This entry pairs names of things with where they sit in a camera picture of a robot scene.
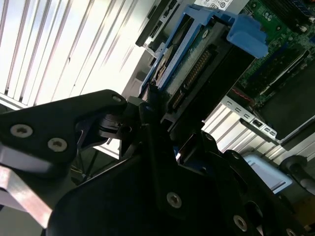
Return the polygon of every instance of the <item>black plastic part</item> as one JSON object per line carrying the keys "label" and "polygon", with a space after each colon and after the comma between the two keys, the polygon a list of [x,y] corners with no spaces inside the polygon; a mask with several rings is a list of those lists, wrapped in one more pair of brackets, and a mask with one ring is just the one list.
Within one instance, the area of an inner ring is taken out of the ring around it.
{"label": "black plastic part", "polygon": [[[121,95],[103,90],[2,114],[0,140],[8,153],[2,155],[1,164],[41,177],[64,176],[79,149],[107,140],[97,136],[98,120],[106,114],[120,114],[125,108]],[[10,129],[16,124],[30,126],[33,134],[13,136]],[[64,139],[65,151],[49,149],[47,143],[52,138]]]}
{"label": "black plastic part", "polygon": [[296,134],[293,135],[291,138],[286,140],[281,144],[281,146],[290,151],[292,148],[297,146],[299,143],[304,141],[306,138],[311,136],[315,133],[315,120],[312,120],[309,124],[304,125],[304,127]]}
{"label": "black plastic part", "polygon": [[310,103],[314,99],[314,74],[315,63],[312,63],[261,108],[260,114],[273,125],[279,140],[315,116],[315,106]]}
{"label": "black plastic part", "polygon": [[154,25],[158,22],[160,19],[163,11],[166,9],[168,3],[170,0],[161,0],[157,8],[154,10],[152,14],[150,14],[149,21],[147,22],[146,26],[142,30],[141,34],[139,35],[136,45],[139,47],[142,47],[149,35],[151,34]]}
{"label": "black plastic part", "polygon": [[306,191],[315,195],[315,179],[311,177],[305,170],[304,167],[307,165],[307,159],[303,156],[291,156],[285,159],[280,169],[291,175],[295,181],[303,187]]}

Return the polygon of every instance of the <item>screw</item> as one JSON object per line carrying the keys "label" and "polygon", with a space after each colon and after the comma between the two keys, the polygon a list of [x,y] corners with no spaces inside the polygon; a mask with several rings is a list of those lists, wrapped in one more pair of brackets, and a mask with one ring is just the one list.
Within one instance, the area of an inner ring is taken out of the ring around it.
{"label": "screw", "polygon": [[209,31],[208,31],[208,30],[206,30],[206,31],[203,33],[202,38],[207,37],[208,33],[209,33]]}
{"label": "screw", "polygon": [[210,134],[208,134],[208,133],[206,133],[206,137],[207,137],[207,139],[209,139],[211,141],[213,140],[212,136]]}
{"label": "screw", "polygon": [[47,145],[54,152],[62,152],[68,146],[67,142],[61,138],[52,138],[48,141]]}
{"label": "screw", "polygon": [[295,232],[293,232],[292,229],[287,229],[287,230],[286,230],[286,233],[287,233],[287,235],[289,235],[289,236],[296,236]]}
{"label": "screw", "polygon": [[33,129],[26,124],[16,124],[10,128],[13,136],[18,138],[27,138],[33,133]]}
{"label": "screw", "polygon": [[236,154],[236,153],[233,152],[232,155],[234,156],[235,159],[240,159],[240,157],[238,156],[238,154]]}
{"label": "screw", "polygon": [[182,200],[181,198],[178,196],[178,194],[173,193],[173,192],[169,192],[166,195],[167,198],[167,202],[174,208],[179,209],[182,206]]}
{"label": "screw", "polygon": [[153,111],[154,111],[153,108],[150,107],[150,106],[146,106],[146,109],[149,110],[150,112],[153,112]]}
{"label": "screw", "polygon": [[233,216],[233,220],[234,220],[234,223],[235,225],[243,232],[246,232],[247,231],[247,224],[245,222],[245,220],[239,216],[239,215],[234,215]]}
{"label": "screw", "polygon": [[113,99],[116,101],[116,102],[121,102],[122,99],[116,95],[113,95]]}

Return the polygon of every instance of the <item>sticker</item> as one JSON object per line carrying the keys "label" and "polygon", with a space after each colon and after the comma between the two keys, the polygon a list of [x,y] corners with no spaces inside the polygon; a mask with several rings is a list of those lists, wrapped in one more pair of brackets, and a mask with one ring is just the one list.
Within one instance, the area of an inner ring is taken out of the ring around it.
{"label": "sticker", "polygon": [[233,0],[196,0],[195,4],[220,10],[226,10],[231,2],[233,2]]}

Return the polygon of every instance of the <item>metal panel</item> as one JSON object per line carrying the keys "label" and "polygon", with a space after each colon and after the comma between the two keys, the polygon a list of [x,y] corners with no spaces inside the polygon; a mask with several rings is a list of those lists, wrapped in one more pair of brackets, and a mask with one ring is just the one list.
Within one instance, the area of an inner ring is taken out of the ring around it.
{"label": "metal panel", "polygon": [[[0,0],[0,103],[14,110],[123,91],[158,0]],[[101,151],[118,157],[118,141]]]}
{"label": "metal panel", "polygon": [[219,104],[207,118],[202,129],[216,139],[221,151],[232,149],[241,154],[254,151],[276,164],[280,164],[287,157],[296,154],[305,156],[308,160],[315,157],[315,134],[290,151],[286,151],[280,145],[269,143],[247,129],[239,122],[240,118],[240,114],[232,112],[229,107],[223,104]]}

